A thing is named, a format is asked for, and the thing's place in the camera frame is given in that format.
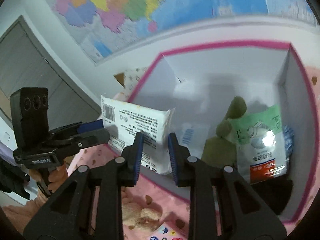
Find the person's left hand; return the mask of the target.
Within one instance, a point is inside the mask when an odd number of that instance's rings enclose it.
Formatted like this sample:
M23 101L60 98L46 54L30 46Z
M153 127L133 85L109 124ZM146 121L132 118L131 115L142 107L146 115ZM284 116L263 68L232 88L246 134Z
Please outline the person's left hand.
M29 170L29 175L33 178L37 183L40 183L42 180L42 176L36 170ZM49 174L48 181L49 185L47 186L48 190L51 193L54 193L68 178L67 167L66 164L57 167L55 170L52 170Z

